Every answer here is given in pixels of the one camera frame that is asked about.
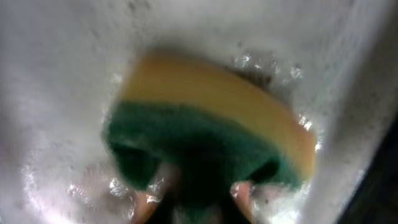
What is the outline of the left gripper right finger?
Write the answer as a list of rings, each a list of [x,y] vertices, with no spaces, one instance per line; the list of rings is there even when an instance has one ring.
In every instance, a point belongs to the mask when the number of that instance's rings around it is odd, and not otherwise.
[[[253,224],[251,187],[248,181],[231,186],[229,194],[222,198],[223,223]]]

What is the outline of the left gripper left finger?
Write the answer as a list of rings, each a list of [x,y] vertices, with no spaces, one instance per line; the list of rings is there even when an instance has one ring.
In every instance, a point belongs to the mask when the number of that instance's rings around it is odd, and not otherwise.
[[[145,191],[135,191],[131,224],[171,224],[174,197],[166,193],[158,198]]]

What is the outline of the green and yellow sponge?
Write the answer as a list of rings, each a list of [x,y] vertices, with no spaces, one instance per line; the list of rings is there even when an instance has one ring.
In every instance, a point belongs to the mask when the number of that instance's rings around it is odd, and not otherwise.
[[[177,168],[149,220],[175,209],[204,223],[220,205],[244,220],[230,188],[237,182],[299,187],[313,174],[315,136],[282,103],[232,72],[185,57],[149,54],[125,81],[103,129],[124,179],[145,190],[164,163]]]

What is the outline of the small grey soapy tray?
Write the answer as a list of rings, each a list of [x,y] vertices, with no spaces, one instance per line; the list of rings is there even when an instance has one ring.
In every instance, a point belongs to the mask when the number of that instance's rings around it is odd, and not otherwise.
[[[317,133],[314,178],[256,187],[257,223],[335,223],[397,114],[396,1],[2,1],[2,223],[132,220],[100,132],[150,48],[269,83]]]

